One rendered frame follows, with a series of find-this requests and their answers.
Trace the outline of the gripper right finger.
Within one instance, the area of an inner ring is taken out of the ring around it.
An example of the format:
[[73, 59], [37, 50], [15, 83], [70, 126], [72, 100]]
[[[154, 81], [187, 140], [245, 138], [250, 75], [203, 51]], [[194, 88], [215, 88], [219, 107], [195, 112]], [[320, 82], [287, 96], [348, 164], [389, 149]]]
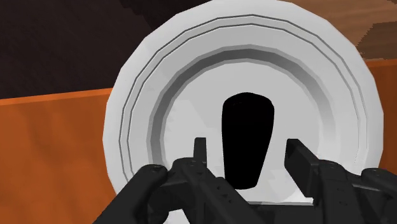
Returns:
[[284, 166], [322, 210], [323, 224], [397, 224], [397, 175], [380, 168], [353, 174], [317, 158], [298, 139], [286, 141]]

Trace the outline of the orange wooden table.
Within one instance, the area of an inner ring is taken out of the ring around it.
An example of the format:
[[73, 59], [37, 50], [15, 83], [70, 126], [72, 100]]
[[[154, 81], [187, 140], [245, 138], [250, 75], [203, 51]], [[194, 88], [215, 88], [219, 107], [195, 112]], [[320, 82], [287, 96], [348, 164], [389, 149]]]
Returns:
[[[397, 59], [368, 60], [367, 66], [380, 88], [384, 107], [385, 149], [381, 168], [397, 172]], [[200, 87], [219, 97], [248, 89], [248, 78], [261, 78], [253, 73], [243, 78], [242, 68], [231, 74], [206, 72], [190, 85], [181, 101], [172, 109], [172, 116], [182, 118], [169, 122], [170, 127], [182, 128], [187, 118], [194, 118], [192, 127], [202, 133], [214, 133], [214, 146], [220, 146], [220, 121], [214, 125], [199, 123], [204, 112], [220, 113], [217, 101], [204, 103], [212, 109], [203, 112], [190, 95]], [[106, 103], [118, 71], [112, 76], [90, 75], [74, 84], [70, 90], [44, 94], [44, 90], [29, 89], [26, 97], [0, 99], [0, 224], [92, 224], [115, 197], [106, 171], [102, 133]]]

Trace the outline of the black tapered object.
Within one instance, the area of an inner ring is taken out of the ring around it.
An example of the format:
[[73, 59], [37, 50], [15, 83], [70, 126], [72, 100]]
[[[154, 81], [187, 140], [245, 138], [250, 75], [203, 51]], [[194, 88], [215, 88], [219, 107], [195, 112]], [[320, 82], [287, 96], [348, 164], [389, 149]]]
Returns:
[[255, 187], [274, 127], [270, 99], [243, 92], [223, 103], [221, 134], [225, 179], [238, 190]]

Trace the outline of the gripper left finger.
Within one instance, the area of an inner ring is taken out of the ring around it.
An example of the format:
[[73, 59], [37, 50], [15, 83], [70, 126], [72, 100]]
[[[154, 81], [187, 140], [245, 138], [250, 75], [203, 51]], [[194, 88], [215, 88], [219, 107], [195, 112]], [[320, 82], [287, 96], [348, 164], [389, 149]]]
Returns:
[[192, 157], [171, 169], [141, 167], [92, 224], [165, 224], [183, 210], [188, 224], [265, 224], [224, 178], [207, 168], [206, 139], [194, 142]]

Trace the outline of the white round plate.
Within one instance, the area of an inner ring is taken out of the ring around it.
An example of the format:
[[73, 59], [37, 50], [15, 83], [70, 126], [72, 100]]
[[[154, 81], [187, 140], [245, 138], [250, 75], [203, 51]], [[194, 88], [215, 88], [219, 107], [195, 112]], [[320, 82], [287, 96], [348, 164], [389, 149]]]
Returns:
[[94, 224], [390, 224], [384, 114], [356, 47], [281, 0], [211, 0], [143, 39], [109, 97]]

